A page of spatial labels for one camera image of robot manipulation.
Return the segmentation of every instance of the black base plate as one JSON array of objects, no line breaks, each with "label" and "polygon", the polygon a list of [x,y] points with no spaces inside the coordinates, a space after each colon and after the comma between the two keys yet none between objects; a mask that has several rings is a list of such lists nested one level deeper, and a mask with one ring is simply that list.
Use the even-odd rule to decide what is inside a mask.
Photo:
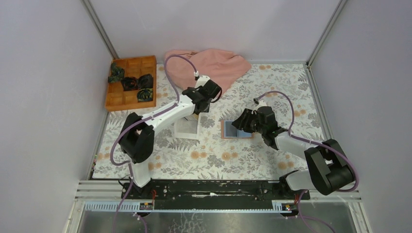
[{"label": "black base plate", "polygon": [[[272,209],[272,200],[294,200],[295,194],[301,193],[281,195],[276,181],[151,180],[143,188],[134,184],[126,199],[151,200],[152,190],[156,192],[157,210]],[[309,192],[302,199],[309,200]]]}]

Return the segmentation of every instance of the cloth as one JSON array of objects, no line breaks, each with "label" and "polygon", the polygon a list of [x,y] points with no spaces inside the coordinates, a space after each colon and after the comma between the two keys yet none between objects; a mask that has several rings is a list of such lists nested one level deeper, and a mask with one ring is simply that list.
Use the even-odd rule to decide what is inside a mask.
[{"label": "cloth", "polygon": [[[222,94],[252,67],[243,57],[224,50],[171,50],[165,54],[165,59],[172,54],[182,55],[193,62],[200,75],[209,76],[222,88]],[[196,84],[193,68],[181,58],[171,58],[167,63],[167,71],[173,82],[183,90]]]}]

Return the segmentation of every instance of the white wall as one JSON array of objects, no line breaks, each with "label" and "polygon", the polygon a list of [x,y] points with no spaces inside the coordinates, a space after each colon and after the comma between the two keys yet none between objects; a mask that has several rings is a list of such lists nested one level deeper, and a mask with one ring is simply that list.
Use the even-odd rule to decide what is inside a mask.
[{"label": "white wall", "polygon": [[411,232],[412,2],[348,1],[313,73],[375,233]]},{"label": "white wall", "polygon": [[231,50],[306,61],[339,0],[91,0],[120,57]]},{"label": "white wall", "polygon": [[0,28],[0,232],[61,232],[111,57],[79,0],[2,0]]}]

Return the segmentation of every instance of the table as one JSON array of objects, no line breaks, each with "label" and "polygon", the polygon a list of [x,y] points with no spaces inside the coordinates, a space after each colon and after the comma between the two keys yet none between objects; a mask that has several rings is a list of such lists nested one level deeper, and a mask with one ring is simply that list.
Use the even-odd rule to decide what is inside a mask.
[{"label": "table", "polygon": [[[320,119],[303,64],[252,65],[217,103],[211,104],[209,113],[199,118],[200,140],[174,138],[173,126],[155,137],[154,151],[149,158],[152,178],[276,180],[290,171],[306,169],[303,159],[266,146],[259,134],[252,139],[221,139],[221,121],[236,119],[244,108],[255,106],[253,98],[270,90],[282,91],[291,98],[295,108],[294,134],[323,140]],[[156,107],[109,113],[91,177],[127,177],[127,165],[117,167],[109,159],[111,146],[120,134],[126,117],[132,112],[141,115],[153,111],[174,99],[175,94],[166,79],[164,67],[157,65]],[[277,94],[268,94],[264,99],[272,106],[279,125],[288,128],[292,116],[287,100]],[[114,159],[121,162],[128,156],[117,146]]]}]

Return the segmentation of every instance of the metal floor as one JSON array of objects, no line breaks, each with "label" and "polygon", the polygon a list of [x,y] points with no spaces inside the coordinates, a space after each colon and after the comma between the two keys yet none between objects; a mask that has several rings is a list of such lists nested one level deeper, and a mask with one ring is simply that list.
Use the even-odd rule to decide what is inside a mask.
[{"label": "metal floor", "polygon": [[[347,203],[302,203],[302,212],[330,223],[340,233],[355,233]],[[79,233],[111,233],[114,212],[85,211]],[[303,221],[270,213],[151,213],[144,217],[148,233],[310,233]],[[307,220],[319,233],[331,232],[324,225]],[[143,233],[144,225],[131,213],[116,218],[117,233]]]}]

